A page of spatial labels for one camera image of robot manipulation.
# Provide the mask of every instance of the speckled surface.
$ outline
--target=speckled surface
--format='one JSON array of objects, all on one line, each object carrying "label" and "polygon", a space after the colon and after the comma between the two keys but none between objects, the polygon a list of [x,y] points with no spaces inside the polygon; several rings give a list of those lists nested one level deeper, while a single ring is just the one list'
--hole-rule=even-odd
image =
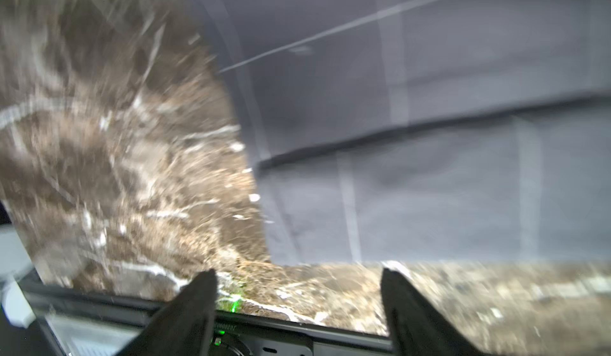
[{"label": "speckled surface", "polygon": [[[269,262],[214,56],[181,0],[3,0],[0,197],[45,283],[386,333],[382,265]],[[611,266],[389,264],[485,350],[605,354]]]}]

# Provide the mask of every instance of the gray fabric backdrop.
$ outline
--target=gray fabric backdrop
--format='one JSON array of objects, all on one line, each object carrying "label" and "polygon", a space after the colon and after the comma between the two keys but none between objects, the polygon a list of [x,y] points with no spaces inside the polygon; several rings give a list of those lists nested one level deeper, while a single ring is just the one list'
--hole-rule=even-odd
[{"label": "gray fabric backdrop", "polygon": [[611,0],[188,4],[274,262],[611,258]]}]

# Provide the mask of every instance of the green laser dot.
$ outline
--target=green laser dot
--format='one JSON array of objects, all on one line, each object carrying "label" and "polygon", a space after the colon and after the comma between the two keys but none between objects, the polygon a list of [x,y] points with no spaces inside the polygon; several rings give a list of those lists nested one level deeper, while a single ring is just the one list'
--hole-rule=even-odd
[{"label": "green laser dot", "polygon": [[240,304],[239,300],[236,300],[235,302],[233,302],[233,305],[231,306],[231,312],[235,312],[235,310],[237,310],[239,304]]}]

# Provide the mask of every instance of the black frame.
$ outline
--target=black frame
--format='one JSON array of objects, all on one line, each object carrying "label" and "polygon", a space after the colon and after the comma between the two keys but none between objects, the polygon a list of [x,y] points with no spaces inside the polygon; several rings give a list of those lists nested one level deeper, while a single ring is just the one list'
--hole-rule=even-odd
[{"label": "black frame", "polygon": [[[97,292],[82,292],[60,286],[45,285],[35,270],[19,281],[19,287],[40,321],[43,332],[53,340],[52,343],[55,343],[57,355],[63,355],[63,353],[57,346],[57,341],[45,321],[45,315],[50,312],[144,328],[152,315],[165,304],[134,297],[109,296]],[[314,344],[340,347],[340,353],[346,355],[354,354],[355,351],[360,354],[363,352],[382,355],[392,353],[390,339],[386,337],[226,311],[216,312],[214,327],[216,330],[226,330],[241,335],[254,335],[264,330],[280,336],[283,334],[306,336]]]}]

